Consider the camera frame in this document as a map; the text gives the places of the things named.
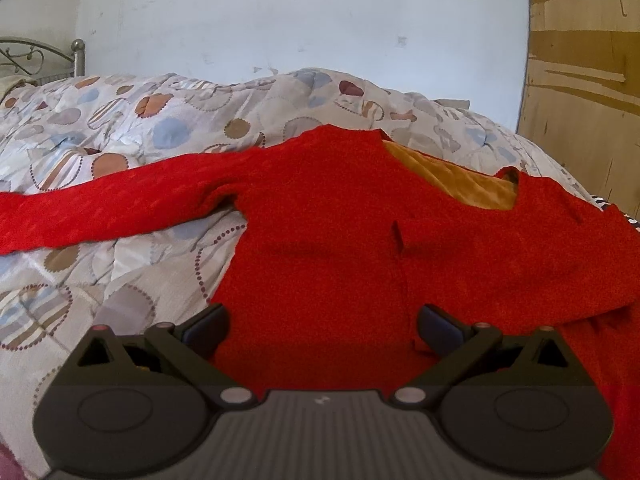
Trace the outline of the red knit sweater dress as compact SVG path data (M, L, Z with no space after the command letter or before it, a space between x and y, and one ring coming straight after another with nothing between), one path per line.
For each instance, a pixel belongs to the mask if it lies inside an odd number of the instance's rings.
M381 131L322 126L271 148L189 154L53 192L1 197L4 254L154 232L230 202L247 225L214 292L216 365L257 393L392 392L433 362L416 316L526 335L555 327L614 415L600 461L639 474L639 235L622 216L513 168L488 209L393 155Z

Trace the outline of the patterned circle print quilt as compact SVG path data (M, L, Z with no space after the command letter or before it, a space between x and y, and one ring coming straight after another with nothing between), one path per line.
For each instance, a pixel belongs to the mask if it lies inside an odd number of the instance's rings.
M395 142L484 174L514 166L584 187L530 142L464 104L387 90L355 76L303 68L245 84L175 74L1 81L1 186L62 190L186 153L266 148L323 124L382 129ZM70 350L94 323L134 334L201 311L244 230L224 210L148 235L1 260L1 474L48 470L32 415Z

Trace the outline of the black white striped cloth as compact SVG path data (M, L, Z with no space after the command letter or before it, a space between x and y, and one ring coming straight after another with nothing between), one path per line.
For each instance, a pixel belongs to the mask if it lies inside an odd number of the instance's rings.
M592 196L593 203L602 211L606 211L607 209L612 208L616 214L622 216L624 220L636 231L640 232L640 224L639 221L635 218L632 218L629 214L625 214L620 208L616 205L608 202L604 197L593 195Z

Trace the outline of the brown plywood wardrobe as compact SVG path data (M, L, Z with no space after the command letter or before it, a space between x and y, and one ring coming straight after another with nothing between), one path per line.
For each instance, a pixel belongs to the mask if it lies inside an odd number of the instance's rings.
M529 0L518 133L639 214L639 0Z

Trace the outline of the metal bed headboard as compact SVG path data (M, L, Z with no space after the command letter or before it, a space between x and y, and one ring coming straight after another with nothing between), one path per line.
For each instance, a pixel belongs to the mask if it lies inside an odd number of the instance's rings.
M0 48L2 77L20 76L47 84L85 75L86 44L80 38L61 49L35 39L4 36Z

